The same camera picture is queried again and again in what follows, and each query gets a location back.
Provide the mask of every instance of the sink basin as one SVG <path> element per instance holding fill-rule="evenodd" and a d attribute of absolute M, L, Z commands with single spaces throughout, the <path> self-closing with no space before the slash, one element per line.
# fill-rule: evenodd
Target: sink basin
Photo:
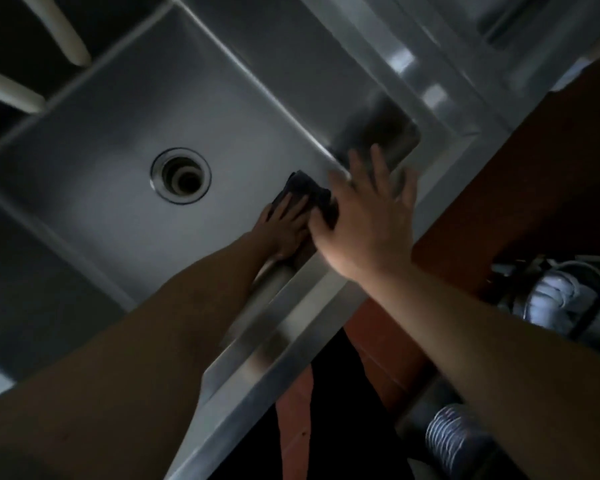
<path fill-rule="evenodd" d="M 248 231 L 293 171 L 327 185 L 378 138 L 403 157 L 418 133 L 299 0 L 168 2 L 0 142 L 0 193 L 129 309 Z M 208 164 L 188 205 L 150 182 L 172 148 Z"/>

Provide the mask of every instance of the forearm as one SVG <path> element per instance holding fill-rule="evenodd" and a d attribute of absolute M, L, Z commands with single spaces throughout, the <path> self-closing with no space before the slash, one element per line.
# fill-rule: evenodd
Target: forearm
<path fill-rule="evenodd" d="M 270 249 L 244 236 L 0 396 L 0 449 L 76 478 L 161 479 Z"/>
<path fill-rule="evenodd" d="M 412 266 L 365 290 L 533 478 L 600 478 L 600 357 Z"/>

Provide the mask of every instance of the drain hole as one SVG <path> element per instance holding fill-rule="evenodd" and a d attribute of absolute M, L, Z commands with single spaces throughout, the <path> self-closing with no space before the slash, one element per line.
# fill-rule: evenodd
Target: drain hole
<path fill-rule="evenodd" d="M 164 199 L 192 203 L 207 192 L 211 171 L 198 153 L 188 148 L 172 148 L 161 153 L 151 168 L 151 185 Z"/>

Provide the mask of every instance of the person's right arm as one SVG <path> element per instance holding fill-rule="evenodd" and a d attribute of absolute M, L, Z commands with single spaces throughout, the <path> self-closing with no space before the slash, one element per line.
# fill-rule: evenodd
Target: person's right arm
<path fill-rule="evenodd" d="M 417 177 L 390 195 L 381 151 L 373 185 L 350 154 L 354 187 L 332 177 L 340 217 L 310 229 L 337 272 L 400 323 L 518 466 L 534 479 L 600 479 L 600 356 L 499 312 L 411 263 Z"/>

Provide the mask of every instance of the stainless steel sink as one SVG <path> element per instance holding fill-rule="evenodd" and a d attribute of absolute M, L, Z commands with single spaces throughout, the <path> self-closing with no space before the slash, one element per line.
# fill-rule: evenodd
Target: stainless steel sink
<path fill-rule="evenodd" d="M 291 172 L 327 185 L 380 143 L 396 185 L 421 172 L 417 239 L 539 101 L 444 21 L 426 0 L 166 0 L 0 138 L 0 208 L 130 310 L 248 231 Z M 539 59 L 534 94 L 598 26 Z M 270 270 L 169 476 L 208 476 L 364 299 L 319 255 Z"/>

